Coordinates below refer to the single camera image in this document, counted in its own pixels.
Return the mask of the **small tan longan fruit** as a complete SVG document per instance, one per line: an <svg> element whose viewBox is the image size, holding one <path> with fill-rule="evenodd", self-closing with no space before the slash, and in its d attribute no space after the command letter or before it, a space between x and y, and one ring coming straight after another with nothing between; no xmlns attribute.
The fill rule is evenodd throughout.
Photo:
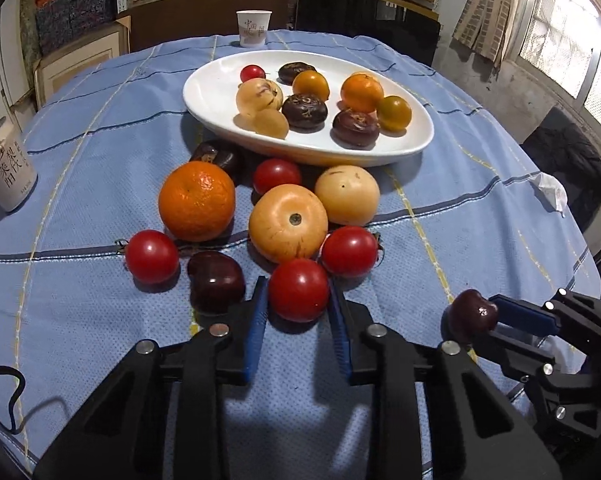
<svg viewBox="0 0 601 480"><path fill-rule="evenodd" d="M253 129L262 136L285 139L290 126L285 116L279 110L265 108L265 110L260 110L254 116Z"/></svg>

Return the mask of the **white beverage can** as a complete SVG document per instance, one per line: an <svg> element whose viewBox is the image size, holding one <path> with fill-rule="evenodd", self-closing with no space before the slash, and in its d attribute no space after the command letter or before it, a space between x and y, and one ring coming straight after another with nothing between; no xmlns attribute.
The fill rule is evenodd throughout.
<svg viewBox="0 0 601 480"><path fill-rule="evenodd" d="M27 154L20 130L9 118L0 118L0 207L17 209L34 189L37 171Z"/></svg>

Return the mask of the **dark purple plum front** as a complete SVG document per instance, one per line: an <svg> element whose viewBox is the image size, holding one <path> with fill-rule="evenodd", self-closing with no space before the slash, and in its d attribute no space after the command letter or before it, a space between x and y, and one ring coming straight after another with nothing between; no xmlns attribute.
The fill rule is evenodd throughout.
<svg viewBox="0 0 601 480"><path fill-rule="evenodd" d="M478 290L461 292L447 309L448 330L459 344L494 330L498 323L498 307Z"/></svg>

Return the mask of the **pale yellow striped melon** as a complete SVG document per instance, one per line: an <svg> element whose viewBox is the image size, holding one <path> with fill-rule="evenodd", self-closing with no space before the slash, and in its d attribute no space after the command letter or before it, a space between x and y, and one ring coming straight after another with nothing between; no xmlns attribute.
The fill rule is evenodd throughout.
<svg viewBox="0 0 601 480"><path fill-rule="evenodd" d="M242 116L253 118L262 110L279 110L283 103L283 92L269 79L253 78L240 84L235 103Z"/></svg>

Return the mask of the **large orange mandarin on plate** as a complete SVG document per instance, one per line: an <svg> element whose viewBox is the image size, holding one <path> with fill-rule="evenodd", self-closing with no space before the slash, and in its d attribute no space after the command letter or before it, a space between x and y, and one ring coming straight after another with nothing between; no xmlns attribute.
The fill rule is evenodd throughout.
<svg viewBox="0 0 601 480"><path fill-rule="evenodd" d="M374 113L383 99L381 82L370 74L352 74L342 84L341 101L355 112Z"/></svg>

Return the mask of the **dark chestnut beside plate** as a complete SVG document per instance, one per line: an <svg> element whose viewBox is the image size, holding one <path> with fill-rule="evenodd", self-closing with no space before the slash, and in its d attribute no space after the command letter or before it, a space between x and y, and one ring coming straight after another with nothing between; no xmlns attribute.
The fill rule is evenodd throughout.
<svg viewBox="0 0 601 480"><path fill-rule="evenodd" d="M234 183L238 183L243 177L242 148L225 140L215 139L198 144L190 160L191 162L209 162L219 167Z"/></svg>

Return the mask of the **white oval plate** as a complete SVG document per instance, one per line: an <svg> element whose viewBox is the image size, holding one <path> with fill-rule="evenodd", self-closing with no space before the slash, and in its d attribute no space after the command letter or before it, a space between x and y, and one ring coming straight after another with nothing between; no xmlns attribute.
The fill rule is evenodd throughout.
<svg viewBox="0 0 601 480"><path fill-rule="evenodd" d="M190 114L221 139L302 164L383 166L434 139L430 115L409 91L323 54L230 55L190 75L182 96Z"/></svg>

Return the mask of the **dark purple plum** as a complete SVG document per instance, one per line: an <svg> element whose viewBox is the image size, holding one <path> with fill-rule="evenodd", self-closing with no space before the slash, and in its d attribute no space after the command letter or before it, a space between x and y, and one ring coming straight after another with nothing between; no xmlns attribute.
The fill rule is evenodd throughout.
<svg viewBox="0 0 601 480"><path fill-rule="evenodd" d="M448 330L459 344L494 330L498 323L498 307L478 290L461 292L447 309Z"/></svg>
<svg viewBox="0 0 601 480"><path fill-rule="evenodd" d="M226 313L245 295L241 266L221 252L196 252L186 265L192 307L205 315Z"/></svg>

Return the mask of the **orange mandarin on table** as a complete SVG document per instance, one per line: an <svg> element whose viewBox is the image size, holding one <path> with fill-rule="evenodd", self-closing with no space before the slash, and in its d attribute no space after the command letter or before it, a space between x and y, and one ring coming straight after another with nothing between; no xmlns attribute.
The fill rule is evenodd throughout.
<svg viewBox="0 0 601 480"><path fill-rule="evenodd" d="M232 222L234 183L226 171L210 162L187 162L165 180L158 194L158 212L174 237L207 242Z"/></svg>

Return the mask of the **black chair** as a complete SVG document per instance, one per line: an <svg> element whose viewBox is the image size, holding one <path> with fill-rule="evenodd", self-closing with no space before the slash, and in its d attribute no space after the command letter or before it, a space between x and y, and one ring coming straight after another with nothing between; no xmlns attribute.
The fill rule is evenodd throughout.
<svg viewBox="0 0 601 480"><path fill-rule="evenodd" d="M368 36L431 66L441 24L436 18L385 0L297 0L295 28Z"/></svg>

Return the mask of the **small red cherry tomato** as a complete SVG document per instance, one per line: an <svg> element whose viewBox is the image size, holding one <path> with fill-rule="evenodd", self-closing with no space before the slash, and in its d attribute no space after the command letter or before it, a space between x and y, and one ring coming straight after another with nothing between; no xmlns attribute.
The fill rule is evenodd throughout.
<svg viewBox="0 0 601 480"><path fill-rule="evenodd" d="M265 70L256 64L246 65L242 68L240 73L240 79L242 82L246 82L252 79L266 78Z"/></svg>

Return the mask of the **blue checked tablecloth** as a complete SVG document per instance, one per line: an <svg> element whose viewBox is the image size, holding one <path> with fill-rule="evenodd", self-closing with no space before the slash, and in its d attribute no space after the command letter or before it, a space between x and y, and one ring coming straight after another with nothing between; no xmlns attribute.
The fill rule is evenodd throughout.
<svg viewBox="0 0 601 480"><path fill-rule="evenodd" d="M374 170L381 202L372 229L380 265L347 297L405 338L435 346L448 302L465 289L534 304L567 288L599 296L601 281L570 214L536 193L535 164L497 120L430 67L368 37L270 32L270 50L353 62L398 82L430 114L433 142ZM69 417L139 340L163 346L191 333L186 276L170 289L134 284L116 249L160 229L157 196L207 132L182 88L204 64L238 52L232 37L203 37L133 53L87 70L30 123L25 145L38 182L18 211L0 209L0 377L4 447L32 467ZM327 323L287 333L268 325L250 388L226 393L235 479L360 479L371 392L349 387Z"/></svg>

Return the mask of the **dark wooden chair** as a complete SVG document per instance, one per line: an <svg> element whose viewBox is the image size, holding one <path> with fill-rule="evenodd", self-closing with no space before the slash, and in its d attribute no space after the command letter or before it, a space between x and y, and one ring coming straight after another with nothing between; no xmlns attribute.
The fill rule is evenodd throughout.
<svg viewBox="0 0 601 480"><path fill-rule="evenodd" d="M274 29L286 29L290 21L290 0L159 0L120 17L131 18L130 50L136 52L183 38L235 35L236 12L244 10L271 11Z"/></svg>

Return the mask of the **crumpled white tissue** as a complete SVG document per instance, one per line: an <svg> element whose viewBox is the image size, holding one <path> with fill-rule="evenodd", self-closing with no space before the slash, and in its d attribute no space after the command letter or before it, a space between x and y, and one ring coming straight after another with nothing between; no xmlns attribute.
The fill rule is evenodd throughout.
<svg viewBox="0 0 601 480"><path fill-rule="evenodd" d="M563 184L556 177L540 172L532 178L532 184L554 211L565 215L569 199Z"/></svg>

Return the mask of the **red tomato pile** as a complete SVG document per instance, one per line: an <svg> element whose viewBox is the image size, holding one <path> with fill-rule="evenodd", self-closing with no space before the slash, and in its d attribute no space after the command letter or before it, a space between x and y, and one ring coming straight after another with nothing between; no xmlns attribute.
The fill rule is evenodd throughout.
<svg viewBox="0 0 601 480"><path fill-rule="evenodd" d="M340 278L360 278L375 266L379 251L379 241L372 233L360 226L343 226L323 243L320 261Z"/></svg>

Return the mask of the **large dark water chestnut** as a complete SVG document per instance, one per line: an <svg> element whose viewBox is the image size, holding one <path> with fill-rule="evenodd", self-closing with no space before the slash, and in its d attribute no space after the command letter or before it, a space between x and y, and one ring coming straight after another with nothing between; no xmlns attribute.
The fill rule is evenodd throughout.
<svg viewBox="0 0 601 480"><path fill-rule="evenodd" d="M328 117L325 102L308 94L292 94L283 103L281 113L294 130L320 128Z"/></svg>

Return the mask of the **white paper cup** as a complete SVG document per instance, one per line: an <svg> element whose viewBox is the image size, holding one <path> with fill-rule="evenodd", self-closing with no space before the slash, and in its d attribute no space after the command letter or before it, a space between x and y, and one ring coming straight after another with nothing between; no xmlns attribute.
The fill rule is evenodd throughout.
<svg viewBox="0 0 601 480"><path fill-rule="evenodd" d="M267 32L272 12L269 10L240 10L236 12L238 22L238 41L243 48L262 47L267 39Z"/></svg>

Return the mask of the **red tomato with stem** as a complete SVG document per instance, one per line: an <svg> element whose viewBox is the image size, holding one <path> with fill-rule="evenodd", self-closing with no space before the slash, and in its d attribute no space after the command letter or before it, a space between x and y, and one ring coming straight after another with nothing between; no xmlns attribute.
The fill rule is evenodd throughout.
<svg viewBox="0 0 601 480"><path fill-rule="evenodd" d="M314 322L329 304L328 274L319 263L309 259L281 263L271 274L268 299L273 312L285 321Z"/></svg>

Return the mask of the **yellow-orange citrus on plate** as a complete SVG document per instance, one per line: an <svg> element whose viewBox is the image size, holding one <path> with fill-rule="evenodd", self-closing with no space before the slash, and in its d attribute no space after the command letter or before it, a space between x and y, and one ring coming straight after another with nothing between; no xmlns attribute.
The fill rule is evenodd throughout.
<svg viewBox="0 0 601 480"><path fill-rule="evenodd" d="M391 133L403 132L412 119L412 108L401 96L386 96L377 107L380 127Z"/></svg>

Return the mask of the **dark chestnut pile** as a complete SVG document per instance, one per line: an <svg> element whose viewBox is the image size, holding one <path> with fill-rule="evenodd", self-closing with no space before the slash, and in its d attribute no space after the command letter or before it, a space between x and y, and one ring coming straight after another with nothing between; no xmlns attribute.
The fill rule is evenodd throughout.
<svg viewBox="0 0 601 480"><path fill-rule="evenodd" d="M316 70L316 67L305 62L285 63L279 68L278 76L281 82L291 86L295 78L299 74L307 72L307 70L311 70L312 72L314 72Z"/></svg>

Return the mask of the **dark brown water chestnut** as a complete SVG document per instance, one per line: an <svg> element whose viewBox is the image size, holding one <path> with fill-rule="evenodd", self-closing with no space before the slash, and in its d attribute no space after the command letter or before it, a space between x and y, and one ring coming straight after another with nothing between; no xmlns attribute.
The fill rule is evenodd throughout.
<svg viewBox="0 0 601 480"><path fill-rule="evenodd" d="M380 135L378 121L370 114L355 110L341 110L334 117L332 130L337 141L354 148L367 148Z"/></svg>

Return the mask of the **pale yellow round fruit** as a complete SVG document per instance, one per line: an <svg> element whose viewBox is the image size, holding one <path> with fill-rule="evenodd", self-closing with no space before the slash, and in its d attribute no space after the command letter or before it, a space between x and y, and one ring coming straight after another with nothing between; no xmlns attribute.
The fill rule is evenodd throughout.
<svg viewBox="0 0 601 480"><path fill-rule="evenodd" d="M340 226L366 226L377 213L380 188L366 169L341 165L320 174L315 194L332 223Z"/></svg>

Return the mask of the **cardboard box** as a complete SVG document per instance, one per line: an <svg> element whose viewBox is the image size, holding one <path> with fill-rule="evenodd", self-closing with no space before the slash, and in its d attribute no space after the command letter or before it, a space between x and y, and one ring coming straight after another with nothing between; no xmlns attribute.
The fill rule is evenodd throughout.
<svg viewBox="0 0 601 480"><path fill-rule="evenodd" d="M34 69L37 107L86 68L127 54L130 32L131 18L124 16L40 58Z"/></svg>

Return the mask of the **orange-yellow round fruit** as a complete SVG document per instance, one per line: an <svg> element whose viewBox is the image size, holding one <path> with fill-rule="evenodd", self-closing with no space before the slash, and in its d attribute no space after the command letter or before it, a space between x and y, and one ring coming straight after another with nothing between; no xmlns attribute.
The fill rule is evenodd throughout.
<svg viewBox="0 0 601 480"><path fill-rule="evenodd" d="M250 214L248 235L273 263L313 258L328 234L329 219L317 195L297 184L275 186Z"/></svg>

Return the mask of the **small orange citrus fruit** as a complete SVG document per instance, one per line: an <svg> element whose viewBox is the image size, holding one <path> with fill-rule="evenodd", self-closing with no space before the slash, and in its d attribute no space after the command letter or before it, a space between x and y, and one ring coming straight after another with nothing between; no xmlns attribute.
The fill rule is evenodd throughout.
<svg viewBox="0 0 601 480"><path fill-rule="evenodd" d="M304 70L293 81L294 94L308 94L322 102L327 102L330 96L330 87L325 76L315 70Z"/></svg>

